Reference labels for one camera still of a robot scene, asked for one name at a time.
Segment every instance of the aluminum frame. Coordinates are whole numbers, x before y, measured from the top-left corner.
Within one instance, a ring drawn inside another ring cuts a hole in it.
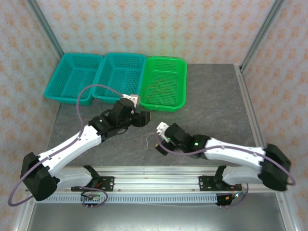
[[[234,66],[236,77],[238,79],[244,104],[246,107],[250,127],[255,138],[256,146],[265,147],[265,142],[261,129],[259,127],[257,116],[250,98],[248,87],[245,82],[243,73],[240,70],[239,66]],[[276,198],[279,205],[279,209],[282,215],[282,219],[287,231],[303,231],[304,228],[299,222],[295,209],[294,209],[294,200],[289,191],[286,192],[276,192]]]
[[[64,55],[64,51],[55,36],[51,26],[49,25],[47,19],[45,18],[41,8],[39,7],[39,4],[36,0],[26,0],[28,3],[28,6],[31,8],[33,14],[36,16],[38,22],[40,23],[42,29],[46,33],[46,36],[48,37],[49,41],[51,42],[52,46],[54,47],[55,51],[57,52],[58,56],[62,58]]]
[[[115,176],[112,194],[200,194],[198,176],[213,176],[217,167],[205,166],[157,166],[157,167],[94,167],[102,176]],[[250,184],[249,193],[275,193],[263,184]],[[54,194],[80,194],[69,189],[57,190]],[[14,231],[27,231],[35,199],[21,205]]]
[[[285,0],[276,0],[269,11],[267,18],[265,19],[264,23],[262,24],[255,40],[251,44],[244,60],[241,65],[241,72],[243,73],[247,67],[249,66],[250,62],[252,61],[253,57],[255,56],[259,46],[261,45],[264,37],[266,36],[267,32],[269,31],[271,25],[273,24],[274,20],[276,19],[277,15],[280,13],[280,9],[282,8]]]

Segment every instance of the plastic basket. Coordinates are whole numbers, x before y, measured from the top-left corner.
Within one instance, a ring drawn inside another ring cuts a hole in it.
[[[93,83],[103,57],[96,54],[67,53],[63,55],[44,96],[61,103],[76,104],[80,91]],[[92,89],[82,94],[79,103],[89,105],[92,101]]]
[[[139,94],[146,56],[130,53],[109,53],[97,71],[94,83],[107,85],[122,94]],[[119,96],[110,90],[94,87],[92,95],[105,103],[115,103]]]
[[[141,105],[149,110],[175,112],[186,100],[187,64],[173,57],[147,58],[141,85]]]

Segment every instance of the green plastic basket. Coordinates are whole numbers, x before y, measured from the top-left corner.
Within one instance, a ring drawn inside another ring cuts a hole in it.
[[[140,104],[149,110],[175,112],[186,100],[187,64],[173,57],[147,58]]]

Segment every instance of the white cable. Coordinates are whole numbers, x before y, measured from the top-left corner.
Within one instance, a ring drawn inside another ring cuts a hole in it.
[[[196,206],[190,206],[190,205],[165,205],[165,204],[143,204],[143,203],[136,203],[136,205],[158,205],[158,206],[185,207],[185,208],[198,208],[198,207],[214,206],[213,204],[210,204],[210,203],[208,203],[207,205],[196,205]]]
[[[148,136],[145,138],[146,145],[144,146],[144,149],[148,149],[148,148],[149,148],[149,141],[148,141],[148,138],[149,138],[151,135],[156,135],[156,133],[151,133],[150,135],[148,135]]]

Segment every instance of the teal plastic basket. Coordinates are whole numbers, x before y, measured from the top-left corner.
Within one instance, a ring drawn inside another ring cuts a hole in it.
[[[122,94],[140,93],[146,56],[131,53],[109,53],[105,55],[95,77],[95,84],[107,85]],[[104,103],[115,103],[120,97],[105,88],[94,87],[92,95]]]
[[[44,96],[61,103],[76,104],[80,91],[94,82],[103,57],[96,54],[67,53],[63,55]],[[87,89],[82,94],[79,103],[90,105],[93,89]]]

